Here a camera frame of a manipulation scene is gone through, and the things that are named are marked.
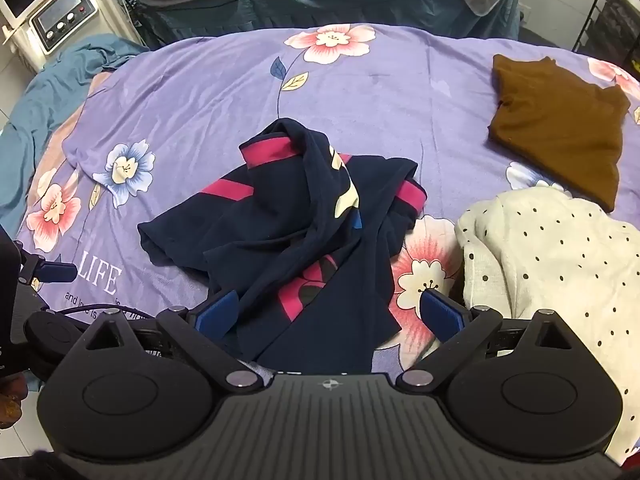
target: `black metal rack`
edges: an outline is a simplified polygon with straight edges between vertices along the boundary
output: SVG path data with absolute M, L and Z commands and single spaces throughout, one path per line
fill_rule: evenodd
M 594 0 L 573 52 L 609 61 L 640 77 L 640 0 Z

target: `finger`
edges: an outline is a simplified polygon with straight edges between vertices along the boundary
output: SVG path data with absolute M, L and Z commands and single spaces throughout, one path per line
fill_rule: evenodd
M 11 397 L 0 395 L 0 429 L 14 425 L 22 416 L 20 402 Z
M 10 380 L 0 383 L 0 394 L 2 395 L 12 396 L 16 400 L 23 400 L 28 393 L 27 379 L 24 374 L 12 376 Z

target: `white polka dot fabric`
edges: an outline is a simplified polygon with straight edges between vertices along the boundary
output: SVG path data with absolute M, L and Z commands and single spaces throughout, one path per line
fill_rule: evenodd
M 640 232 L 592 202 L 532 187 L 476 203 L 456 225 L 465 304 L 530 319 L 551 308 L 622 395 L 607 449 L 619 463 L 640 436 Z

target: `pink flower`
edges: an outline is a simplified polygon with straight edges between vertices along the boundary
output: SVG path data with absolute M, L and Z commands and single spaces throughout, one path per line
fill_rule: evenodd
M 50 253 L 58 241 L 73 225 L 80 211 L 80 199 L 74 197 L 78 189 L 78 170 L 75 170 L 64 187 L 52 184 L 40 201 L 41 211 L 27 216 L 27 227 L 33 231 L 36 249 Z
M 400 345 L 400 364 L 413 365 L 434 336 L 420 319 L 420 295 L 426 288 L 448 294 L 462 264 L 462 250 L 453 224 L 446 218 L 424 216 L 404 239 L 402 250 L 391 263 L 396 290 L 389 310 L 401 331 L 381 348 Z
M 631 94 L 640 100 L 640 84 L 631 74 L 625 72 L 619 66 L 590 57 L 589 70 L 592 75 L 604 79 L 604 81 L 615 80 L 616 85 L 619 85 L 627 94 Z
M 315 32 L 300 32 L 291 36 L 285 45 L 293 48 L 307 48 L 305 61 L 328 65 L 340 57 L 364 56 L 369 52 L 369 45 L 365 41 L 371 41 L 376 37 L 376 31 L 369 25 L 358 25 L 350 28 L 349 23 L 341 25 L 326 25 Z

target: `wall outlet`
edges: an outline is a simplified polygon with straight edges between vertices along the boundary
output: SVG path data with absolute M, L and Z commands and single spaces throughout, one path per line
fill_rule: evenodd
M 531 15 L 531 7 L 523 4 L 518 4 L 518 13 L 521 17 L 520 23 L 524 25 L 529 21 L 529 16 Z

